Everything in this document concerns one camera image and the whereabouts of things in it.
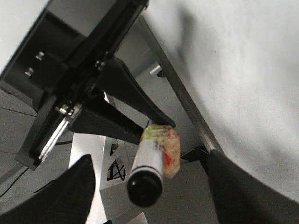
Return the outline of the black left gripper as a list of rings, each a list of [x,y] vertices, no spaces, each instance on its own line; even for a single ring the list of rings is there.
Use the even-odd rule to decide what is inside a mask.
[[[148,97],[119,45],[146,0],[118,0],[88,37],[44,10],[0,76],[0,87],[36,111],[16,160],[35,170],[64,130],[138,145],[143,128],[105,100],[109,94],[158,125],[175,127]]]

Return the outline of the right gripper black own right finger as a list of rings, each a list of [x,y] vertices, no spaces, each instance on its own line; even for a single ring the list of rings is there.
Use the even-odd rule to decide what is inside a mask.
[[[221,224],[297,224],[298,202],[263,184],[212,150],[207,157],[209,187]]]

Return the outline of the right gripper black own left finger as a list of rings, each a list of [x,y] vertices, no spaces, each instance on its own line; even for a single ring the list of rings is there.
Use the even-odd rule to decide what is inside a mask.
[[[84,224],[95,192],[92,157],[82,156],[53,183],[0,216],[2,224]]]

